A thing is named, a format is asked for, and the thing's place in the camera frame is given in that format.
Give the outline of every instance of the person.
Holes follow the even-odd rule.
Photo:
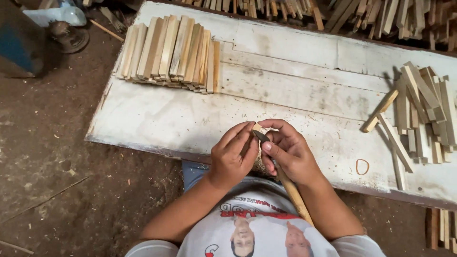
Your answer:
[[[284,187],[247,177],[259,153],[254,122],[229,129],[211,149],[211,166],[183,162],[184,194],[146,225],[127,257],[383,257],[322,174],[305,138],[284,120],[258,122],[270,130],[261,158],[292,179],[314,226],[299,218]],[[248,145],[245,153],[241,151]]]

